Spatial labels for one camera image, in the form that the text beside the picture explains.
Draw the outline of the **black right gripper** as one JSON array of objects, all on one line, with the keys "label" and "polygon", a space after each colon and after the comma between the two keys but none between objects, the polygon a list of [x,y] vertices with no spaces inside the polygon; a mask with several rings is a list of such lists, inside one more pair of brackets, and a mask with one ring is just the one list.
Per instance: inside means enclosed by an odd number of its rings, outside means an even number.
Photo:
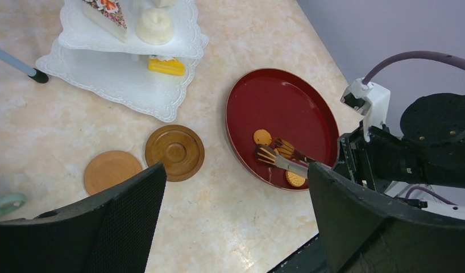
[{"label": "black right gripper", "polygon": [[394,181],[408,184],[435,184],[433,169],[419,147],[396,137],[386,126],[370,128],[369,141],[364,127],[338,138],[338,156],[333,171],[349,181],[384,193]]}]

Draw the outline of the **white roll cake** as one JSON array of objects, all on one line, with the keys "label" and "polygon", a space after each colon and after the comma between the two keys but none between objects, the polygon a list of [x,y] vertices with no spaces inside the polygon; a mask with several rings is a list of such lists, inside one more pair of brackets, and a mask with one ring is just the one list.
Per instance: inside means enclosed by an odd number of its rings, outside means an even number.
[{"label": "white roll cake", "polygon": [[152,0],[152,3],[157,8],[172,7],[177,3],[177,0]]}]

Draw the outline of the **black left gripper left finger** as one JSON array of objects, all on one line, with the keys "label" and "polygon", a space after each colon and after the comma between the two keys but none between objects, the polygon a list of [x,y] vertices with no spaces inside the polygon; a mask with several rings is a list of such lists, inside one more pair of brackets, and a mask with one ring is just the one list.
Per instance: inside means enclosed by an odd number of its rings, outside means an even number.
[{"label": "black left gripper left finger", "polygon": [[167,174],[128,180],[33,219],[0,222],[0,272],[144,272]]}]

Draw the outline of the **white strawberry cake slice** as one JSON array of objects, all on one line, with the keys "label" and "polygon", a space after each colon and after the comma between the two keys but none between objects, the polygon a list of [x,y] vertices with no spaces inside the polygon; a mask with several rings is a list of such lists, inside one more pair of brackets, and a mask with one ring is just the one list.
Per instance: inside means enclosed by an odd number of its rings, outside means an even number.
[{"label": "white strawberry cake slice", "polygon": [[113,37],[127,43],[127,24],[119,1],[84,0],[81,6],[87,18]]}]

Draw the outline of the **metal serving tongs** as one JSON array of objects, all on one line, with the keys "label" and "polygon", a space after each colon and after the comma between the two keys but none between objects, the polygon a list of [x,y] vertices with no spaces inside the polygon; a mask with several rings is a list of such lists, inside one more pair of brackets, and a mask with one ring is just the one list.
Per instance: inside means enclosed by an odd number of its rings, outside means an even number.
[{"label": "metal serving tongs", "polygon": [[279,155],[277,149],[271,148],[270,146],[266,146],[263,144],[256,145],[255,157],[258,161],[264,163],[269,167],[275,167],[284,169],[286,171],[291,171],[304,178],[308,177],[308,167],[302,165],[301,163],[309,164],[312,162],[316,162],[315,159],[305,155],[303,152],[299,151],[296,148],[294,151],[294,158],[287,159]]}]

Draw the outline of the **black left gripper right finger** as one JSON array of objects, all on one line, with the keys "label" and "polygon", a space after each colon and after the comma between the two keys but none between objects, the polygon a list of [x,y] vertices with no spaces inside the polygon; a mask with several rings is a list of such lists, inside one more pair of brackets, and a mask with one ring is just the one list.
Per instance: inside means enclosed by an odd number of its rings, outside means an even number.
[{"label": "black left gripper right finger", "polygon": [[465,220],[382,195],[319,162],[308,180],[331,272],[465,272]]}]

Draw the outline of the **orange chip cookie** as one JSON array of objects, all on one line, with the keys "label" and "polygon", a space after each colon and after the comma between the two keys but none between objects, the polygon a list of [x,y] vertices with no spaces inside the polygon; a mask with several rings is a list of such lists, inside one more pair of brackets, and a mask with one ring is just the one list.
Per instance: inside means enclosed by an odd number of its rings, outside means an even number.
[{"label": "orange chip cookie", "polygon": [[272,142],[271,134],[265,129],[258,129],[253,134],[254,142],[256,144],[263,144],[269,146]]}]

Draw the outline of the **orange fish-shaped cookie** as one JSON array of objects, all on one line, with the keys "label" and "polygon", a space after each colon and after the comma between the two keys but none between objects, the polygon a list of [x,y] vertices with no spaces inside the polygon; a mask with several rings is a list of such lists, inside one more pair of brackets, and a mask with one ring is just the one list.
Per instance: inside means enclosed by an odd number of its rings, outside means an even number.
[{"label": "orange fish-shaped cookie", "polygon": [[273,142],[279,155],[287,159],[294,158],[295,148],[292,144],[280,138],[275,139]]}]

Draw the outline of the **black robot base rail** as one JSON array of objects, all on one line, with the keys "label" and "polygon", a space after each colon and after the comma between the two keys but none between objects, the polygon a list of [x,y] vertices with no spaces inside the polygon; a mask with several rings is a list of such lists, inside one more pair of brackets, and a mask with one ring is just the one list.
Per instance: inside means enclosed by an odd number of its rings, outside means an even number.
[{"label": "black robot base rail", "polygon": [[272,272],[330,272],[319,234],[268,271]]}]

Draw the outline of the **white round mousse cake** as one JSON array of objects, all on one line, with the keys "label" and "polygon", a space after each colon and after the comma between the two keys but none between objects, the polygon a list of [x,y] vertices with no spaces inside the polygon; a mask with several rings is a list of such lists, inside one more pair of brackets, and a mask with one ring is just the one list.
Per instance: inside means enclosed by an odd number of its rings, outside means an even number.
[{"label": "white round mousse cake", "polygon": [[152,45],[162,45],[170,42],[175,33],[175,27],[169,14],[164,9],[149,8],[144,10],[135,26],[139,39]]}]

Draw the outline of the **round tan biscuit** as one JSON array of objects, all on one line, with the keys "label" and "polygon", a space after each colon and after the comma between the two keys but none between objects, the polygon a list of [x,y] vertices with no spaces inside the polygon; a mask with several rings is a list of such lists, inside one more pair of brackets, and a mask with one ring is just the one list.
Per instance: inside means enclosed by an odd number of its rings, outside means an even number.
[{"label": "round tan biscuit", "polygon": [[295,188],[299,188],[299,187],[302,187],[305,182],[306,182],[306,179],[298,174],[295,174],[291,171],[286,171],[285,173],[285,177],[286,177],[286,180],[287,182],[292,186],[292,187],[295,187]]}]

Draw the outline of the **yellow cake slice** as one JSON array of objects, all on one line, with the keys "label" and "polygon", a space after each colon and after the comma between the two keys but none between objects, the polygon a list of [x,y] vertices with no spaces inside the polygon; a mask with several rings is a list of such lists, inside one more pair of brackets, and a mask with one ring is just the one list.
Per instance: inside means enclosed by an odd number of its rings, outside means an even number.
[{"label": "yellow cake slice", "polygon": [[149,55],[148,69],[176,76],[183,76],[185,74],[184,64],[174,57],[167,56]]}]

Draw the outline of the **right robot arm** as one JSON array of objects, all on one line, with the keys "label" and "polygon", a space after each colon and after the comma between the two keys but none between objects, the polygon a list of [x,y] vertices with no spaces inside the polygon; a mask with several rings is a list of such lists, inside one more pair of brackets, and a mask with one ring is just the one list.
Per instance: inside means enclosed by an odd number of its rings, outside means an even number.
[{"label": "right robot arm", "polygon": [[400,119],[401,136],[387,125],[361,122],[338,139],[333,169],[349,181],[422,210],[465,220],[465,95],[438,93],[415,100]]}]

